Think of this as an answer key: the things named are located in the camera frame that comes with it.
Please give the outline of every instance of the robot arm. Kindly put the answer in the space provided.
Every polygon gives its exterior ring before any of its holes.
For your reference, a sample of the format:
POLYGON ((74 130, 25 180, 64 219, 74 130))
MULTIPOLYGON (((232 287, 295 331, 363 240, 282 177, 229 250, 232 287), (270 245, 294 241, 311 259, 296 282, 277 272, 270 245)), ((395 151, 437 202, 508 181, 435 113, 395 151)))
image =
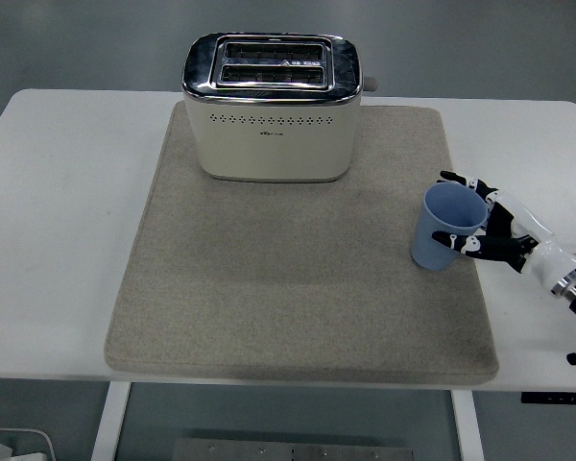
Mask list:
POLYGON ((442 171, 440 175, 443 181, 473 189, 486 202, 489 217, 484 233, 436 231, 432 237, 464 255, 504 261, 521 274, 532 274, 547 291, 570 301, 569 307, 576 314, 576 255, 561 248, 555 234, 507 192, 453 172, 442 171))

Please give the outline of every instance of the beige felt mat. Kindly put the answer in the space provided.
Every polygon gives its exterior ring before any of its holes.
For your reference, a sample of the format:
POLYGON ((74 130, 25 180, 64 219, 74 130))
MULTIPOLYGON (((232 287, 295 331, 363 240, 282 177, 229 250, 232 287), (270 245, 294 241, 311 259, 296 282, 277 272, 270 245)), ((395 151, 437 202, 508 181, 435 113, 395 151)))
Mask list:
POLYGON ((116 370, 463 385, 497 371, 473 261, 409 253, 450 162, 432 109, 362 107, 336 182, 212 179, 171 117, 105 345, 116 370))

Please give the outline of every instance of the cup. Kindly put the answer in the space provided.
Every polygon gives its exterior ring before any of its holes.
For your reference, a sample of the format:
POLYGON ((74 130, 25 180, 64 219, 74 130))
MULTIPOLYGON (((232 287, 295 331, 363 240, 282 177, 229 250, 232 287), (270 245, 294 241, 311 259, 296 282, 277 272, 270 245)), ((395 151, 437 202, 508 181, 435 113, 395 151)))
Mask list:
POLYGON ((484 200, 456 182, 438 182, 424 193, 410 250, 417 264, 431 271, 445 269, 458 252, 433 240, 434 231, 473 235, 487 219, 484 200))

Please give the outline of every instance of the toaster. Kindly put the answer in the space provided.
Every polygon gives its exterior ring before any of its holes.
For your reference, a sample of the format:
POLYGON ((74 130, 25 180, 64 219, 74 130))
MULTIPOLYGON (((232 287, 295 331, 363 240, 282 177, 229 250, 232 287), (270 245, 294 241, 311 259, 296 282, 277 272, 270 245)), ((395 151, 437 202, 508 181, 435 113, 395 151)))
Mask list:
POLYGON ((197 159, 217 179, 329 182, 349 167, 363 90, 339 36, 199 38, 182 74, 197 159))

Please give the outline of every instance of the toaster slot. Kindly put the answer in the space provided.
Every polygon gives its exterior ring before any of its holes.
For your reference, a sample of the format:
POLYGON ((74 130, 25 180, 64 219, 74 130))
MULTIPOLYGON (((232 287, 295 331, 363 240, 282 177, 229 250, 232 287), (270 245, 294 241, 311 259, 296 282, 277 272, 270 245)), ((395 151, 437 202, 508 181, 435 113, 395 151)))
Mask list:
POLYGON ((229 42, 226 56, 252 60, 320 61, 323 58, 323 47, 315 43, 229 42))
POLYGON ((222 70, 222 84, 306 84, 318 87, 324 85, 324 72, 321 67, 290 67, 270 65, 225 65, 222 70))

